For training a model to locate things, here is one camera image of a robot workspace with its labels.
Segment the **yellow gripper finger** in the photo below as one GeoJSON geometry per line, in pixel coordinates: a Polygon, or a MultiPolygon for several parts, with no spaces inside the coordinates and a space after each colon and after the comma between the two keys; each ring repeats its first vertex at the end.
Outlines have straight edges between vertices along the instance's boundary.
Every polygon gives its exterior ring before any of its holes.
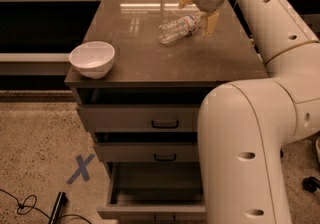
{"type": "Polygon", "coordinates": [[[202,29],[202,38],[206,39],[211,36],[215,30],[219,19],[219,13],[217,11],[211,13],[204,13],[201,16],[201,29],[202,29]]]}
{"type": "Polygon", "coordinates": [[[183,9],[188,5],[192,5],[193,3],[194,3],[194,0],[180,0],[178,7],[180,9],[183,9]]]}

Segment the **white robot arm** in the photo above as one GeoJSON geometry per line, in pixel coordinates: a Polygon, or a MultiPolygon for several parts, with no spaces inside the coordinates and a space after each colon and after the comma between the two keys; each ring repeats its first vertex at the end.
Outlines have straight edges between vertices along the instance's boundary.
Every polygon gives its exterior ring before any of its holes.
{"type": "Polygon", "coordinates": [[[223,84],[200,107],[207,223],[291,224],[280,151],[320,131],[320,42],[287,0],[237,1],[268,76],[223,84]]]}

